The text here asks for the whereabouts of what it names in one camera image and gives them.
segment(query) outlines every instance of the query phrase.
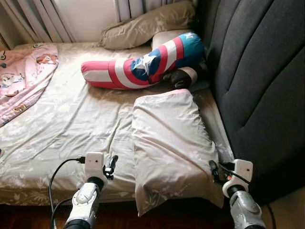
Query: white star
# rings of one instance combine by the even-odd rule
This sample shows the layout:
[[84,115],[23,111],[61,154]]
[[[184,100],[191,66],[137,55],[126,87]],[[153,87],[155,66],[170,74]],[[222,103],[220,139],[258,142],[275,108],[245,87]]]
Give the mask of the white star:
[[194,38],[194,35],[193,35],[193,33],[188,32],[187,34],[185,34],[185,38],[186,38],[186,39],[188,39],[188,38]]
[[148,65],[153,61],[156,56],[144,55],[141,57],[141,61],[135,66],[135,68],[145,69],[146,74],[149,75]]

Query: headboard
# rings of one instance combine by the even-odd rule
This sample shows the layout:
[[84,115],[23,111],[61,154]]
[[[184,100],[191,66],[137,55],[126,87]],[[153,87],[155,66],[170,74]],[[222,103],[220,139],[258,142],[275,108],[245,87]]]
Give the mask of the headboard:
[[304,0],[203,0],[198,33],[235,158],[265,204],[305,186]]

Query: pillow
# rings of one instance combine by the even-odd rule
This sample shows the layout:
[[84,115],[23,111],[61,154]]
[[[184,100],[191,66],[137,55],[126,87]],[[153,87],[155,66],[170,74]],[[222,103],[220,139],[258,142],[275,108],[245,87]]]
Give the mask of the pillow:
[[192,32],[192,30],[171,30],[155,34],[152,38],[152,50],[158,48],[165,42],[168,42],[171,39],[174,39],[175,37],[187,32]]
[[158,32],[188,29],[195,18],[189,1],[168,4],[134,20],[121,22],[101,33],[100,46],[106,49],[129,49],[146,43]]
[[132,139],[139,216],[169,198],[202,197],[223,205],[208,164],[218,161],[215,144],[187,89],[136,99]]
[[158,83],[165,72],[198,63],[203,55],[201,39],[189,32],[138,59],[84,62],[81,72],[91,86],[138,89]]

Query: beige bedsheet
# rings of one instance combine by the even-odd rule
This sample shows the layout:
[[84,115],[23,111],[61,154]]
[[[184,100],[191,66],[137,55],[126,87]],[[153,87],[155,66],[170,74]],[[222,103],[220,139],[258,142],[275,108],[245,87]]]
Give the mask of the beige bedsheet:
[[[131,140],[135,99],[168,91],[165,84],[136,91],[89,87],[80,71],[83,61],[139,57],[149,46],[109,51],[94,43],[58,44],[59,66],[37,103],[0,128],[0,204],[47,205],[47,187],[56,167],[87,151],[117,154],[115,178],[104,202],[134,199],[134,155]],[[24,49],[30,45],[17,48]],[[195,93],[203,120],[216,147],[230,151],[217,107],[209,90]],[[85,182],[84,166],[68,162],[53,182],[54,199],[71,197]]]

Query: black cable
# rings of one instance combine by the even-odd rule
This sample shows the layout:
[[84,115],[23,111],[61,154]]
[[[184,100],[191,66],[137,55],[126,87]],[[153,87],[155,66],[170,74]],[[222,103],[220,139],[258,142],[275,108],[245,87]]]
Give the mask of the black cable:
[[50,204],[51,204],[51,210],[52,210],[52,213],[54,212],[54,204],[53,204],[53,198],[52,198],[52,182],[54,180],[54,177],[56,175],[56,173],[58,172],[58,170],[65,164],[67,163],[68,161],[79,161],[80,159],[79,158],[72,158],[72,159],[67,159],[65,161],[63,161],[58,167],[57,169],[55,170],[55,172],[53,173],[52,177],[51,177],[51,180],[50,180],[50,183],[49,183],[49,190],[48,190],[48,194],[49,194],[49,199],[50,199]]
[[271,221],[272,221],[272,228],[273,228],[273,229],[276,229],[275,216],[274,216],[274,214],[273,214],[272,208],[270,207],[269,204],[267,204],[267,208],[268,208],[268,210],[269,210],[269,212],[270,212]]
[[232,175],[238,177],[239,179],[241,179],[242,181],[246,182],[247,184],[250,183],[249,181],[247,181],[247,180],[246,180],[245,178],[243,178],[242,176],[240,176],[240,175],[236,174],[235,172],[233,172],[233,171],[227,169],[226,167],[224,167],[222,164],[219,163],[219,165],[220,165],[221,168],[223,168],[223,169],[224,169],[225,171],[227,171],[228,173],[230,173],[230,174],[232,174]]
[[56,207],[54,208],[54,211],[52,212],[51,221],[50,221],[50,229],[54,229],[54,226],[56,226],[55,215],[56,215],[56,211],[58,210],[60,205],[66,203],[68,201],[71,201],[71,200],[72,200],[72,198],[65,199],[62,202],[60,202],[58,205],[56,205]]

